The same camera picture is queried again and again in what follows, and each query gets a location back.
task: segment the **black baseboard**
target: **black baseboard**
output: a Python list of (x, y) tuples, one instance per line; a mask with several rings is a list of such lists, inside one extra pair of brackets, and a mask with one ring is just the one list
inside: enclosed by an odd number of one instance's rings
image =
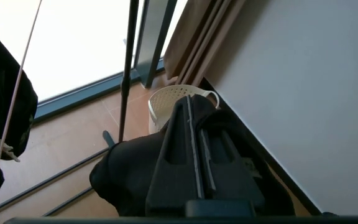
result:
[[(203, 78), (200, 83), (200, 88), (204, 90), (215, 91), (213, 86)], [(235, 116), (235, 112), (230, 108), (229, 105), (220, 97), (219, 106), (222, 109), (232, 112)], [(258, 141), (258, 139), (251, 133), (244, 123), (241, 123), (244, 131), (246, 132), (246, 140), (249, 145), (257, 152), (262, 158), (265, 159), (266, 163), (276, 172), (276, 174), (283, 180), (285, 185), (292, 191), (292, 193), (298, 198), (302, 205), (309, 211), (312, 215), (321, 215), (321, 211), (317, 206), (306, 196), (306, 194), (297, 186), (297, 184), (292, 180), (292, 178), (284, 171), (280, 164), (270, 155), (270, 153), (263, 147), (263, 145)]]

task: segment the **brown curtain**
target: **brown curtain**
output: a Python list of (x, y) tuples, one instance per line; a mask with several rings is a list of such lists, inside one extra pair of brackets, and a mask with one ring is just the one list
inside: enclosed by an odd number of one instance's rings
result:
[(168, 79), (200, 84), (245, 1), (187, 1), (163, 58)]

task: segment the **pink cord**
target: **pink cord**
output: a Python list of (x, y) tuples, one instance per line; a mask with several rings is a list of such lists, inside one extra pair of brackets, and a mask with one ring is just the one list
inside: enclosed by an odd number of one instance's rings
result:
[(42, 2), (42, 0), (40, 0), (40, 4), (38, 5), (37, 13), (35, 14), (34, 22), (32, 23), (30, 36), (29, 36), (29, 39), (28, 39), (28, 41), (27, 41), (27, 45), (26, 45), (26, 47), (25, 47), (25, 51), (24, 51), (22, 63), (21, 63), (21, 65), (20, 65), (20, 69), (19, 69), (19, 74), (17, 75), (16, 84), (15, 84), (15, 89), (14, 89), (13, 95), (12, 95), (11, 105), (9, 106), (9, 111), (8, 111), (8, 113), (7, 113), (7, 118), (6, 118), (6, 122), (5, 122), (4, 132), (2, 133), (2, 139), (1, 139), (1, 144), (0, 144), (0, 160), (1, 160), (1, 156), (2, 156), (2, 149), (3, 149), (3, 147), (4, 147), (4, 143), (5, 143), (7, 131), (8, 131), (8, 129), (9, 129), (9, 122), (11, 121), (13, 106), (15, 105), (15, 100), (16, 100), (16, 95), (17, 95), (17, 89), (19, 88), (20, 80), (21, 80), (21, 77), (22, 77), (23, 65), (24, 65), (24, 61), (25, 61), (25, 56), (27, 55), (27, 51), (28, 51), (28, 49), (29, 49), (30, 40), (31, 40), (32, 33), (33, 33), (34, 27), (35, 27), (35, 22), (36, 22), (37, 17), (38, 17), (38, 12), (40, 11), (41, 2)]

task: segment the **white plastic basket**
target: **white plastic basket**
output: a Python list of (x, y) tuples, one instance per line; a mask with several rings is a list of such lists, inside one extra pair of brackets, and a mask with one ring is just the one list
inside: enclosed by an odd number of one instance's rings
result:
[(180, 98), (194, 94), (207, 97), (213, 94), (216, 107), (219, 106), (219, 96), (213, 91), (206, 91), (191, 85), (172, 85), (156, 91), (149, 99), (149, 133), (159, 131), (171, 117), (173, 106)]

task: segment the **floor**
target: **floor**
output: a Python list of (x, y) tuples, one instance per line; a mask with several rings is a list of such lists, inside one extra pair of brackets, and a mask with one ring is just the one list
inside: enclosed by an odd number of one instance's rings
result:
[[(178, 0), (162, 55), (187, 0)], [(129, 0), (42, 1), (24, 71), (39, 101), (119, 73), (124, 68)], [(0, 0), (0, 41), (22, 62), (38, 1)], [(144, 1), (139, 1), (136, 52)]]
[[(147, 100), (159, 88), (173, 83), (165, 75), (158, 76), (151, 89), (140, 83), (132, 86), (127, 107), (124, 139), (148, 135)], [(0, 190), (0, 203), (27, 190), (78, 161), (107, 147), (102, 132), (107, 130), (118, 139), (121, 94), (119, 91), (76, 110), (65, 113), (32, 128), (27, 149), (20, 163), (2, 161), (5, 183)], [(94, 161), (33, 195), (0, 212), (0, 223), (12, 217), (40, 217), (62, 202), (90, 186), (88, 176)], [(309, 213), (291, 194), (296, 214)], [(117, 217), (115, 208), (94, 192), (61, 211), (61, 217)]]

